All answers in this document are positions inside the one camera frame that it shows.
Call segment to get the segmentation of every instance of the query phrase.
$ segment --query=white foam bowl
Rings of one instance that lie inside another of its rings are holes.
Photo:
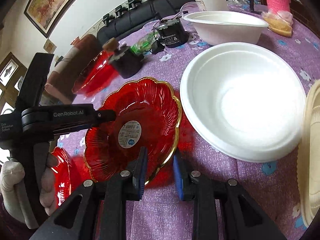
[[[283,59],[257,45],[232,42],[203,51],[185,69],[180,96],[201,137],[236,159],[274,161],[300,140],[302,84]]]
[[[255,16],[229,11],[204,11],[187,14],[200,38],[210,45],[227,42],[257,44],[269,24]]]

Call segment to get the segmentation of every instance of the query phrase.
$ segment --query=blue gripper pad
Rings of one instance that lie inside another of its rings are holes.
[[[142,199],[142,195],[144,193],[144,183],[146,181],[147,166],[148,150],[146,147],[141,147],[132,178],[132,184],[137,190],[140,199]]]

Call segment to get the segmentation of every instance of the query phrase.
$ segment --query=wooden knob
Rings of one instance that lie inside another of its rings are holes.
[[[109,41],[107,41],[102,48],[106,52],[113,52],[119,47],[119,42],[115,38],[111,38]]]

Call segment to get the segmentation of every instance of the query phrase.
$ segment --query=pink container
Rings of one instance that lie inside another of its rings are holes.
[[[269,10],[272,9],[274,13],[278,11],[290,12],[290,0],[267,0]]]

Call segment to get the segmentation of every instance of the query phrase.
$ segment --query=white glove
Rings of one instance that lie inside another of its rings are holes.
[[[51,215],[57,205],[55,198],[54,181],[55,177],[50,167],[58,165],[58,160],[52,154],[48,154],[45,171],[41,178],[40,202],[45,207],[48,215]],[[25,172],[21,163],[5,162],[0,172],[0,191],[2,192],[4,207],[7,212],[16,220],[24,223],[18,197],[14,190],[14,185],[24,178]]]

